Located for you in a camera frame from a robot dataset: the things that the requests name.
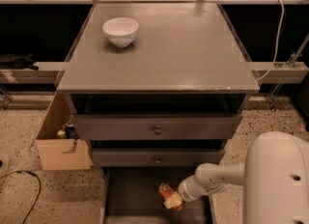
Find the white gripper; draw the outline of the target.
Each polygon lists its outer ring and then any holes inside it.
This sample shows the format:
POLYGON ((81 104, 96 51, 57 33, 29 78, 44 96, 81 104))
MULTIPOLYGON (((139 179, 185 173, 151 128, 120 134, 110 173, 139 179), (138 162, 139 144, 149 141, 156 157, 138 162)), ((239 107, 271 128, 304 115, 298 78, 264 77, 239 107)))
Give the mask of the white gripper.
POLYGON ((172 193, 164 201, 166 209, 179 210, 182 207, 183 199, 186 202, 192 202, 202 196, 201 185, 196 181, 194 176, 190 176, 183 180, 178 187, 178 192, 172 193))

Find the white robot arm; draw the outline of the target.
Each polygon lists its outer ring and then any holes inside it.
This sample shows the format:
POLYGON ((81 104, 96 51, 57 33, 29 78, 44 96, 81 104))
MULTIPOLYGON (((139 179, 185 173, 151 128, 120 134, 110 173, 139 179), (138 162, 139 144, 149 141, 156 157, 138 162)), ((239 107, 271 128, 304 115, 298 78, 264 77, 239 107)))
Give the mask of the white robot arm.
POLYGON ((168 210, 183 203, 243 187, 243 224, 309 224, 309 144, 289 133, 270 131, 250 145, 243 163, 203 163, 177 189, 158 192, 168 210))

